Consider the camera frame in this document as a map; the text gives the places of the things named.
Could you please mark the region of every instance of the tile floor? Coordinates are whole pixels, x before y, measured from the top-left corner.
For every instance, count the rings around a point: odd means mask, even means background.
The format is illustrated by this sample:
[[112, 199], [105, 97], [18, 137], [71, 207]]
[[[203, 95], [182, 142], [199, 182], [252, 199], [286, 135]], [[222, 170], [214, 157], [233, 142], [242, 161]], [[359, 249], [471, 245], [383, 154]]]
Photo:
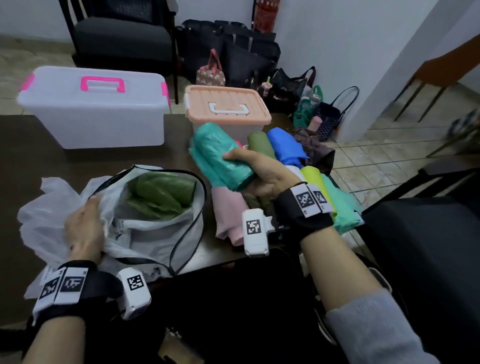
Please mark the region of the tile floor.
[[[51, 52], [0, 49], [0, 115], [28, 113], [16, 103], [15, 97], [22, 81], [41, 65], [74, 66], [70, 54], [59, 51], [58, 47], [53, 47]], [[169, 77], [167, 82], [170, 99], [173, 100], [172, 78]], [[188, 84], [186, 79], [180, 77], [180, 101], [183, 101], [184, 89]], [[361, 140], [327, 142], [328, 146], [336, 149], [332, 177], [341, 189], [352, 193], [364, 208], [414, 176], [418, 169], [432, 160], [426, 159], [426, 156], [443, 144], [450, 123], [480, 106], [480, 95], [462, 85], [455, 85], [442, 95], [425, 119], [417, 123], [437, 93], [437, 87], [427, 85], [401, 118], [394, 122], [394, 117], [417, 86], [415, 82], [397, 102], [390, 105]], [[172, 113], [184, 112], [183, 102], [172, 104]], [[453, 146], [444, 149], [438, 156], [455, 152]], [[356, 232], [347, 233], [344, 238], [351, 247], [364, 247]]]

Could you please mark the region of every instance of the box lid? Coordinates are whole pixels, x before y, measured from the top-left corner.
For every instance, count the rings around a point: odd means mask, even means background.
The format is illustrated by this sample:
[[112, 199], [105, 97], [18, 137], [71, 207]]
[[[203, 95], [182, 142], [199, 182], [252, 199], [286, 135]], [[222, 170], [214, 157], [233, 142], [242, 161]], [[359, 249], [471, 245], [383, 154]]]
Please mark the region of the box lid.
[[156, 73], [42, 66], [26, 80], [17, 101], [26, 107], [168, 106], [168, 90]]
[[194, 123], [267, 125], [272, 116], [257, 91], [247, 88], [191, 85], [185, 108]]

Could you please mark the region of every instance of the dark table surface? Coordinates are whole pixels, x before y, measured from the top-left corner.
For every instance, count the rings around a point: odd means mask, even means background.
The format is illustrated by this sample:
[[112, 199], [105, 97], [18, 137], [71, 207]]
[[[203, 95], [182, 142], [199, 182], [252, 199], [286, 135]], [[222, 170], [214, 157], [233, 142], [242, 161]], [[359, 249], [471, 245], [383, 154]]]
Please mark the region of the dark table surface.
[[[284, 115], [273, 115], [272, 125], [291, 126]], [[81, 192], [92, 178], [115, 175], [133, 164], [190, 170], [208, 187], [204, 207], [202, 241], [182, 273], [244, 257], [229, 241], [215, 237], [216, 222], [210, 196], [210, 183], [200, 173], [188, 153], [192, 125], [183, 115], [165, 115], [165, 143], [161, 146], [64, 150], [35, 116], [0, 117], [2, 176], [0, 194], [0, 325], [26, 319], [32, 300], [23, 299], [27, 286], [45, 263], [25, 247], [19, 234], [20, 207], [39, 197], [42, 177], [60, 177]]]

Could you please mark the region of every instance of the red fire extinguisher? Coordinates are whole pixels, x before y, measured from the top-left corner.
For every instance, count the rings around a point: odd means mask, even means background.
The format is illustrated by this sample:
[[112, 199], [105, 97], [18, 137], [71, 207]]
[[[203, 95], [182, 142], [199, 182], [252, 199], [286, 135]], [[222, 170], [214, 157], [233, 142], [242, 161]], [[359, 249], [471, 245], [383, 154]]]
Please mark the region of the red fire extinguisher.
[[253, 29], [262, 33], [273, 32], [280, 0], [255, 0], [253, 12]]

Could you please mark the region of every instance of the gray sleeve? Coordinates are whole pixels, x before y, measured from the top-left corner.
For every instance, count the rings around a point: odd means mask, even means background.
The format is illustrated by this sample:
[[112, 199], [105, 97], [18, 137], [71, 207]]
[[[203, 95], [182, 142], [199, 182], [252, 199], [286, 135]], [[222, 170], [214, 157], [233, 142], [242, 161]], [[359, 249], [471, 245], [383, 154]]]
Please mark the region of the gray sleeve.
[[387, 290], [329, 311], [326, 318], [350, 364], [439, 363], [423, 351]]

